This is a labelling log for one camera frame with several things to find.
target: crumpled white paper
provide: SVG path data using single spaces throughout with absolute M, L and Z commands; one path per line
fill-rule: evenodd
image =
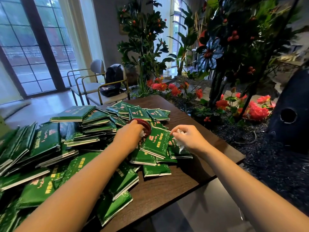
M 184 133 L 182 130 L 178 129 L 177 130 L 177 133 L 179 134 L 184 134 L 186 135 L 187 133 Z M 182 143 L 182 141 L 179 141 L 175 138 L 175 141 L 176 141 L 176 145 L 179 147 L 179 154 L 180 152 L 184 149 L 184 144 Z

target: forearm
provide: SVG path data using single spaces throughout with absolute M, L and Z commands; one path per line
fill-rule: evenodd
M 57 189 L 16 231 L 80 231 L 127 151 L 112 143 Z
M 308 231 L 309 218 L 214 147 L 200 155 L 257 231 Z

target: red tape dispenser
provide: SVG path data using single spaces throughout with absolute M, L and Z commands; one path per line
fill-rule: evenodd
M 137 120 L 137 124 L 144 126 L 144 129 L 143 129 L 144 136 L 143 136 L 143 138 L 148 137 L 150 135 L 150 133 L 151 133 L 151 126 L 150 126 L 150 124 L 147 121 L 142 120 L 142 119 L 138 119 L 138 118 L 134 118 L 132 120 L 129 120 L 128 124 L 131 123 L 133 120 Z

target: chair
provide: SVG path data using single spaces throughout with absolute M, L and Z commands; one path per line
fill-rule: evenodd
M 80 88 L 79 85 L 78 85 L 78 82 L 77 82 L 78 79 L 80 79 L 80 78 L 83 79 L 83 76 L 80 76 L 80 77 L 76 78 L 76 80 L 75 80 L 76 85 L 72 86 L 70 78 L 69 78 L 69 73 L 75 72 L 75 71 L 84 71 L 84 70 L 91 70 L 92 72 L 94 72 L 95 74 L 91 75 L 91 76 L 95 76 L 96 82 L 86 83 L 82 88 Z M 98 87 L 101 85 L 100 83 L 98 83 L 97 76 L 99 76 L 99 75 L 103 75 L 103 77 L 105 79 L 104 66 L 103 66 L 103 61 L 101 59 L 95 59 L 94 61 L 92 61 L 91 64 L 90 64 L 90 68 L 68 71 L 67 77 L 68 77 L 68 80 L 69 80 L 70 89 L 72 91 L 76 105 L 77 105 L 77 101 L 76 101 L 75 94 L 77 94 L 79 96 L 79 98 L 82 102 L 82 105 L 85 105 L 83 98 L 82 98 L 82 95 L 97 92 Z
M 121 65 L 121 64 L 113 64 L 111 67 L 113 67 L 113 66 L 119 66 L 119 65 Z M 107 104 L 107 103 L 116 102 L 116 101 L 125 99 L 126 97 L 128 97 L 128 99 L 130 100 L 128 79 L 127 79 L 127 76 L 126 76 L 125 68 L 124 68 L 122 65 L 121 65 L 121 70 L 122 70 L 122 73 L 123 73 L 123 80 L 100 85 L 100 86 L 97 88 L 97 90 L 96 90 L 97 93 L 87 94 L 87 95 L 86 95 L 86 98 L 87 98 L 88 100 L 92 101 L 93 103 L 95 103 L 96 105 L 103 105 L 103 104 Z M 84 85 L 83 80 L 84 80 L 84 78 L 87 78 L 87 77 L 91 77 L 91 76 L 86 76 L 86 77 L 83 77 L 83 78 L 82 78 L 82 84 L 83 84 L 83 85 Z M 100 88 L 101 88 L 101 87 L 103 87 L 103 86 L 105 86 L 105 85 L 111 85 L 111 84 L 119 83 L 119 82 L 126 82 L 127 91 L 126 91 L 125 93 L 120 93 L 120 94 L 118 94 L 118 95 L 116 95 L 116 96 L 113 96 L 113 97 L 105 97 L 105 96 L 103 96 L 103 95 L 100 93 Z

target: stack of books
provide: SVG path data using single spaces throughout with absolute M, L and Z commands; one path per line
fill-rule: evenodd
M 152 129 L 115 171 L 94 208 L 91 218 L 108 223 L 132 202 L 129 193 L 140 176 L 170 175 L 169 165 L 190 159 L 179 152 L 162 122 L 169 111 L 143 109 L 120 101 L 110 107 L 73 106 L 49 122 L 18 127 L 0 138 L 0 228 L 12 231 L 62 184 L 98 156 L 117 131 L 133 118 L 147 121 Z

